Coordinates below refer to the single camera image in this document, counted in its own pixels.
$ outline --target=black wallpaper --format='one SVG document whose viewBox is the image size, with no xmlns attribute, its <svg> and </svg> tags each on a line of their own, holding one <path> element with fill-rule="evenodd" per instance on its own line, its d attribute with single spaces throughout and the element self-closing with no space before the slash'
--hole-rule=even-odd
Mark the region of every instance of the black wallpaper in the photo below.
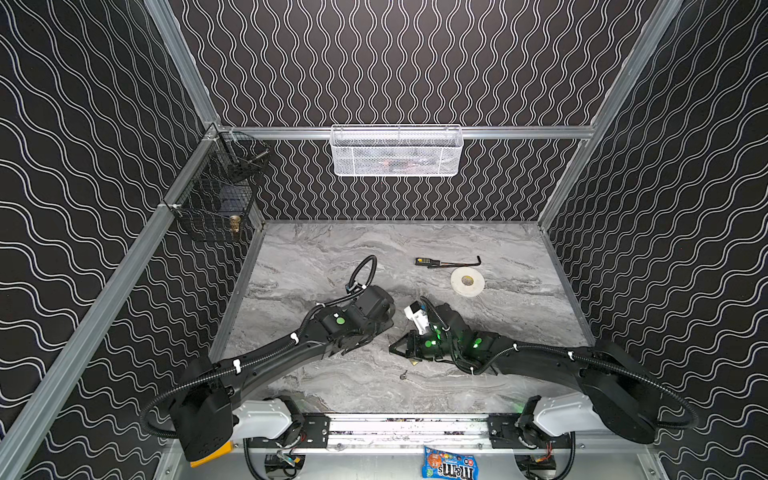
<svg viewBox="0 0 768 480">
<path fill-rule="evenodd" d="M 589 124 L 655 0 L 171 5 L 224 124 Z"/>
<path fill-rule="evenodd" d="M 0 0 L 0 439 L 203 128 L 143 3 Z"/>
<path fill-rule="evenodd" d="M 687 0 L 550 230 L 595 335 L 700 409 L 675 480 L 768 478 L 767 124 L 768 2 Z"/>
<path fill-rule="evenodd" d="M 234 153 L 250 151 L 252 139 L 233 138 Z M 339 177 L 327 141 L 280 141 L 257 203 L 270 220 L 536 221 L 577 144 L 466 141 L 454 177 Z"/>
<path fill-rule="evenodd" d="M 174 223 L 24 478 L 153 477 L 165 441 L 140 433 L 138 413 L 207 355 L 247 248 L 195 243 Z"/>
</svg>

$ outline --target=white wire mesh basket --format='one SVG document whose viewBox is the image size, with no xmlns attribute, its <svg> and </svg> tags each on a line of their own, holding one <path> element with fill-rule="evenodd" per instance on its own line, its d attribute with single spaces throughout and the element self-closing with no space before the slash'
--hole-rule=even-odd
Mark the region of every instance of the white wire mesh basket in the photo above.
<svg viewBox="0 0 768 480">
<path fill-rule="evenodd" d="M 458 125 L 333 125 L 333 171 L 343 177 L 453 177 L 464 139 Z"/>
</svg>

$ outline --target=blue candy package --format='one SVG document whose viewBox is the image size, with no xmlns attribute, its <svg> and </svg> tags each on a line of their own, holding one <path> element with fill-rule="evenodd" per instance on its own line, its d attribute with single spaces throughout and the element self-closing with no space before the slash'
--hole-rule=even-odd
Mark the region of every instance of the blue candy package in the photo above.
<svg viewBox="0 0 768 480">
<path fill-rule="evenodd" d="M 472 455 L 456 455 L 424 447 L 422 478 L 478 480 L 478 463 Z"/>
</svg>

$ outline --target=patterned wall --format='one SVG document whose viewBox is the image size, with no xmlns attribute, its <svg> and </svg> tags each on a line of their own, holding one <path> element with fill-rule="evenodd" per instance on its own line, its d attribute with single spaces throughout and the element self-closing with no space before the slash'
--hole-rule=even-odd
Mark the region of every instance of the patterned wall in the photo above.
<svg viewBox="0 0 768 480">
<path fill-rule="evenodd" d="M 140 433 L 138 412 L 207 355 L 246 252 L 172 226 L 23 478 L 153 477 L 165 441 Z"/>
<path fill-rule="evenodd" d="M 203 128 L 140 0 L 0 0 L 0 439 Z"/>
<path fill-rule="evenodd" d="M 655 0 L 171 0 L 222 122 L 585 125 Z"/>
<path fill-rule="evenodd" d="M 768 2 L 686 0 L 550 232 L 592 331 L 702 412 L 657 439 L 675 480 L 768 478 L 766 124 Z"/>
<path fill-rule="evenodd" d="M 250 151 L 253 139 L 233 138 L 235 154 Z M 327 141 L 280 141 L 257 203 L 270 220 L 536 221 L 577 144 L 466 141 L 454 177 L 338 177 Z"/>
</svg>

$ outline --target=marble tabletop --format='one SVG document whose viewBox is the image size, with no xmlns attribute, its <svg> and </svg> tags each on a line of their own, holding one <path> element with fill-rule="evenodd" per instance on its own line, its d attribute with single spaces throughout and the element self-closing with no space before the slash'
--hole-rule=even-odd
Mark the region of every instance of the marble tabletop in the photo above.
<svg viewBox="0 0 768 480">
<path fill-rule="evenodd" d="M 434 362 L 413 366 L 388 352 L 413 328 L 402 309 L 420 295 L 449 303 L 476 329 L 528 342 L 586 345 L 534 224 L 269 223 L 225 355 L 293 331 L 316 301 L 343 295 L 349 275 L 371 253 L 379 261 L 374 284 L 396 302 L 394 327 L 344 357 L 293 371 L 254 398 L 289 394 L 306 411 L 321 412 L 518 412 L 530 396 L 570 391 L 524 376 L 469 376 Z M 485 289 L 472 298 L 452 290 L 452 269 L 413 264 L 416 257 L 472 262 L 477 255 Z"/>
</svg>

